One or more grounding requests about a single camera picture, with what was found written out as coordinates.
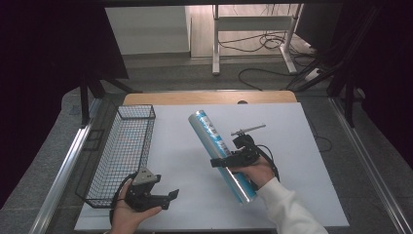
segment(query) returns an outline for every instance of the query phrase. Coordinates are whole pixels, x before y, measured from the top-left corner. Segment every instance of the wire basket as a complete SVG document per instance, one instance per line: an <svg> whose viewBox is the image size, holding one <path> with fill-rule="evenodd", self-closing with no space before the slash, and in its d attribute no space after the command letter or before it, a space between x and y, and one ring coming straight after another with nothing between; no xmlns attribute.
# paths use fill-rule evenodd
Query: wire basket
<svg viewBox="0 0 413 234"><path fill-rule="evenodd" d="M77 195L93 208L110 208L124 178L146 167L155 123L152 105L119 106L98 163L84 169Z"/></svg>

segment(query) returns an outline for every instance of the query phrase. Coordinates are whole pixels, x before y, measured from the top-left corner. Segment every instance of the hand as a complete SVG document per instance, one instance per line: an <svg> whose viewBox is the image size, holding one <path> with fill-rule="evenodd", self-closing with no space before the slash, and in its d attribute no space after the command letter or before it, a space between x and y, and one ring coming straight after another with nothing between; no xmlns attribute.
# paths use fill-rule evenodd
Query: hand
<svg viewBox="0 0 413 234"><path fill-rule="evenodd" d="M156 207L142 213L134 211L124 200L130 184L131 179L129 179L122 187L113 214L110 234L132 234L143 220L156 215L162 210L161 207Z"/></svg>
<svg viewBox="0 0 413 234"><path fill-rule="evenodd" d="M274 178L270 164L262 156L251 166L230 168L230 170L233 173L243 173L246 175L248 179L258 186L258 189Z"/></svg>

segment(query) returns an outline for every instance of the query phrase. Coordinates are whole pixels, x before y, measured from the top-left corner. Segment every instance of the white board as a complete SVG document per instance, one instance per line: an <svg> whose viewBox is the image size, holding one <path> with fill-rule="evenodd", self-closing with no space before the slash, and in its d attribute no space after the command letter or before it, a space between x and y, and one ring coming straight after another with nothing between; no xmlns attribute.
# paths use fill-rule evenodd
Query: white board
<svg viewBox="0 0 413 234"><path fill-rule="evenodd" d="M280 172L281 183L298 193L323 226L348 226L337 194L320 157L300 103L242 105L156 105L157 115L148 168L162 179L152 190L166 195L179 189L167 211L145 220L145 231L207 231L275 228L258 197L241 206L188 122L204 110L230 150L232 132L261 124L250 132L256 144L268 146ZM107 210L85 205L75 230L110 228Z"/></svg>

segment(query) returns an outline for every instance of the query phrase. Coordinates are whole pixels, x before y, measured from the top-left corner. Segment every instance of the gray carpet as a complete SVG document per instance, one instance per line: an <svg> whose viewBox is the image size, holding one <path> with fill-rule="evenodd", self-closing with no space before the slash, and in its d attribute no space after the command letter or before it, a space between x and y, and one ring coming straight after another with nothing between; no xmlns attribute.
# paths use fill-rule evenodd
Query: gray carpet
<svg viewBox="0 0 413 234"><path fill-rule="evenodd" d="M144 92L192 90L250 90L238 80L245 68L262 68L286 72L283 64L242 63L221 64L220 76L211 75L211 65L163 66L130 68L127 85ZM255 72L244 78L265 90L284 88L291 77ZM335 115L321 83L307 92L296 94L309 118L339 200L350 223L349 228L328 227L329 233L397 233L383 203L372 186L362 164ZM125 92L104 83L107 99L122 103ZM56 173L80 126L79 91L68 93L56 124L33 164L0 212L0 230L4 233L27 233ZM363 142L374 157L377 168L413 223L413 173L386 138L355 104L355 123ZM75 195L77 181L88 159L80 158L66 186L47 233L73 233L77 216L83 205Z"/></svg>

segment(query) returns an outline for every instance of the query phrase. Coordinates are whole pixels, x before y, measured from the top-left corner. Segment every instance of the dark curtain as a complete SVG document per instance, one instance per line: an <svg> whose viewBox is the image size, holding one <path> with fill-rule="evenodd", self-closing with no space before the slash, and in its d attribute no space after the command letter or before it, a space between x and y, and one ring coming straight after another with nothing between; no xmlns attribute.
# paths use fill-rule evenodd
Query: dark curtain
<svg viewBox="0 0 413 234"><path fill-rule="evenodd" d="M356 51L350 69L356 86L365 92L363 109L413 168L413 1L349 1L335 40L357 23L355 19L371 3L383 4L383 8Z"/></svg>
<svg viewBox="0 0 413 234"><path fill-rule="evenodd" d="M103 8L41 1L2 1L0 8L3 206L80 77L128 75Z"/></svg>

